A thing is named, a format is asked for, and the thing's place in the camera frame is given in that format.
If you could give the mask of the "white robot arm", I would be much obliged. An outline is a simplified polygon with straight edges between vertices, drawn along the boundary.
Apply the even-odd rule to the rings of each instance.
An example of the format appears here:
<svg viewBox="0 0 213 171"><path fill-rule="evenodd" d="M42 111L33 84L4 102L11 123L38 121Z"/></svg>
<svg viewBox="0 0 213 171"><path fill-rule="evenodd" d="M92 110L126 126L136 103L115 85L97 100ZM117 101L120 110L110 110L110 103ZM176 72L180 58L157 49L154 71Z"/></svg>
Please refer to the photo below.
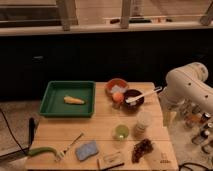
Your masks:
<svg viewBox="0 0 213 171"><path fill-rule="evenodd" d="M197 104L204 112L213 114L213 87L205 83L208 75L207 67L200 62L193 62L167 73L166 86L158 95L164 126L170 125L171 113L186 100Z"/></svg>

